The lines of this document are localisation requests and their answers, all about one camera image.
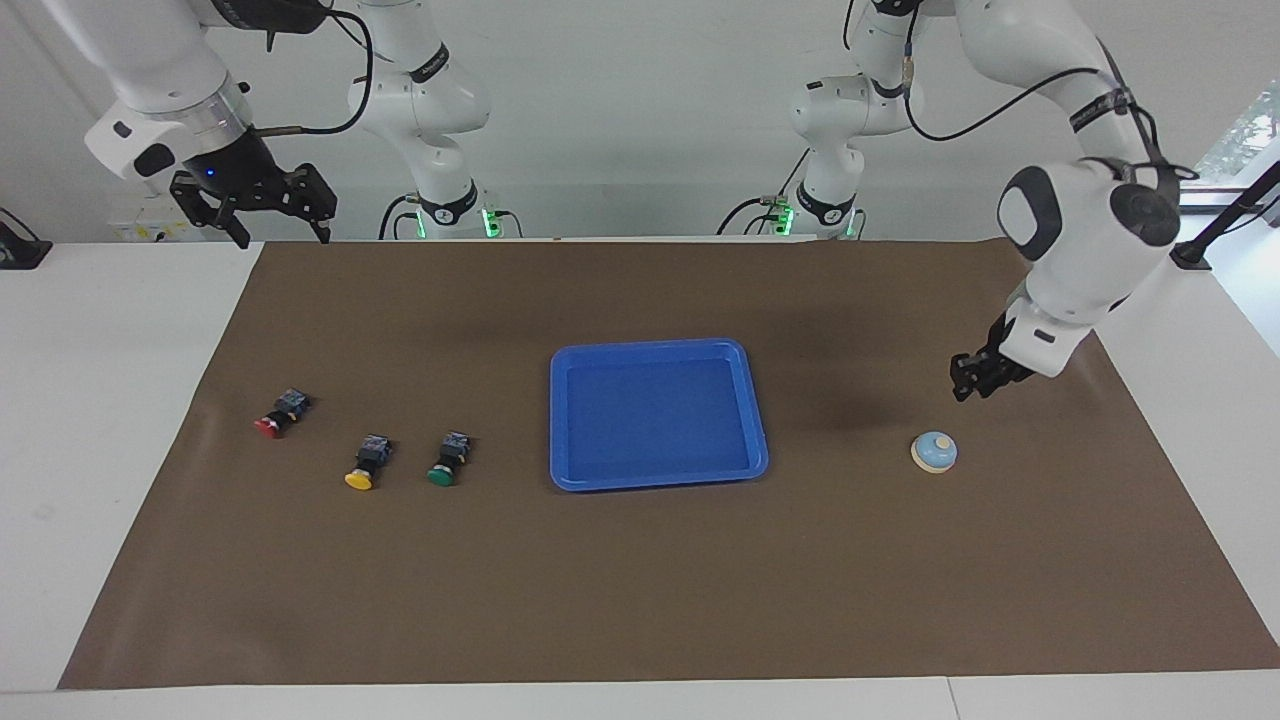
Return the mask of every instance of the yellow button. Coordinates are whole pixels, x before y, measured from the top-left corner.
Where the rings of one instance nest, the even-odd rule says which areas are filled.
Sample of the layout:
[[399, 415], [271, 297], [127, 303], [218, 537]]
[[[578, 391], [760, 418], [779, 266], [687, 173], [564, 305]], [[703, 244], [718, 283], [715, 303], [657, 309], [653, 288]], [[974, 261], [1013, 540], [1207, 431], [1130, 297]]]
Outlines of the yellow button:
[[369, 477], [369, 473], [365, 473], [362, 470], [355, 470], [352, 473], [347, 473], [347, 477], [344, 479], [347, 480], [348, 486], [356, 489], [361, 491], [374, 489], [374, 479]]

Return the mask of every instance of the brown paper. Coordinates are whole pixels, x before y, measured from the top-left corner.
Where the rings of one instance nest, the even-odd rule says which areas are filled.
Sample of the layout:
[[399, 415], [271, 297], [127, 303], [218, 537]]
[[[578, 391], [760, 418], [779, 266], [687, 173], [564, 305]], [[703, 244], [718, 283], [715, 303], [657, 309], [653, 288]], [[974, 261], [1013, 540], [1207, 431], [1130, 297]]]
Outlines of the brown paper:
[[[1280, 666], [1094, 340], [951, 398], [1024, 272], [1002, 242], [268, 246], [61, 687]], [[553, 486], [556, 350], [722, 336], [762, 479]], [[289, 386], [315, 409], [260, 437]], [[439, 488], [451, 429], [476, 448]], [[360, 493], [367, 433], [397, 451]]]

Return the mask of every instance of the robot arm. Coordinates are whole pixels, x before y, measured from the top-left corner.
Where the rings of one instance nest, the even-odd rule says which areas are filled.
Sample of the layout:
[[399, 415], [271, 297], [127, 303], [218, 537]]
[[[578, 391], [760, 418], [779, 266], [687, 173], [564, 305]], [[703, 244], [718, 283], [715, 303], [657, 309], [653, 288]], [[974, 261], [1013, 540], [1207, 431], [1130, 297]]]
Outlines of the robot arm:
[[210, 24], [307, 33], [324, 22], [326, 8], [316, 0], [44, 3], [118, 97], [84, 137], [104, 165], [141, 182], [180, 164], [169, 188], [174, 200], [193, 224], [225, 231], [241, 247], [250, 236], [237, 210], [301, 218], [328, 241], [333, 191], [310, 164], [291, 173], [275, 165], [253, 129], [242, 86], [204, 37]]
[[[483, 187], [448, 137], [489, 122], [489, 97], [440, 40], [426, 3], [361, 0], [374, 37], [374, 90], [360, 127], [389, 142], [417, 184], [419, 218], [431, 238], [493, 234]], [[352, 87], [352, 108], [360, 102]]]
[[956, 17], [978, 72], [1062, 108], [1087, 155], [1025, 168], [1005, 188], [1000, 225], [1033, 268], [987, 345], [952, 357], [954, 392], [964, 401], [1062, 372], [1093, 325], [1167, 254], [1179, 229], [1180, 168], [1165, 160], [1153, 120], [1143, 124], [1149, 115], [1068, 0], [873, 0], [854, 36], [864, 73], [810, 83], [792, 113], [814, 150], [796, 190], [797, 232], [829, 237], [849, 222], [863, 170], [847, 147], [852, 137], [913, 127], [922, 104], [910, 46], [925, 13]]
[[[892, 0], [863, 5], [854, 28], [856, 76], [824, 77], [810, 82], [791, 102], [791, 126], [809, 142], [809, 167], [787, 199], [796, 209], [792, 232], [835, 237], [847, 233], [865, 161], [851, 146], [856, 137], [892, 135], [911, 127], [904, 104], [902, 47], [911, 12]], [[924, 35], [929, 18], [915, 27]], [[915, 86], [915, 106], [923, 105]]]
[[955, 0], [965, 55], [984, 76], [1032, 88], [1070, 118], [1085, 158], [1024, 168], [998, 206], [1030, 273], [987, 345], [951, 361], [956, 400], [1033, 373], [1056, 377], [1178, 237], [1183, 169], [1170, 164], [1106, 47], [1066, 0]]

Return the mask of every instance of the blue tray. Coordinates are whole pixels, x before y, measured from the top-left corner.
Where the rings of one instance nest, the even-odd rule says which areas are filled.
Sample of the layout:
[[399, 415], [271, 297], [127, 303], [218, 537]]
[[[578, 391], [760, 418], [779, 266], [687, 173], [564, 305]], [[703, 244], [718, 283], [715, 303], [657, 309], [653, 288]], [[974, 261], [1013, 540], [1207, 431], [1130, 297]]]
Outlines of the blue tray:
[[570, 492], [723, 483], [769, 451], [732, 340], [566, 347], [552, 359], [552, 479]]

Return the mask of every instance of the white table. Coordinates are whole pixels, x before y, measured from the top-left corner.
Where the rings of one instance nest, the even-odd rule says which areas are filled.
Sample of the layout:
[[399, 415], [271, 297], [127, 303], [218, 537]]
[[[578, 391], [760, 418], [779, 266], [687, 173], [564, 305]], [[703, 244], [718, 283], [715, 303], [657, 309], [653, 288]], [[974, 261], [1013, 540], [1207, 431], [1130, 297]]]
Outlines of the white table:
[[[1280, 671], [49, 692], [259, 250], [61, 245], [38, 272], [0, 273], [0, 717], [1170, 720], [1280, 714]], [[1280, 637], [1280, 357], [1212, 275], [1172, 265], [1100, 334]]]

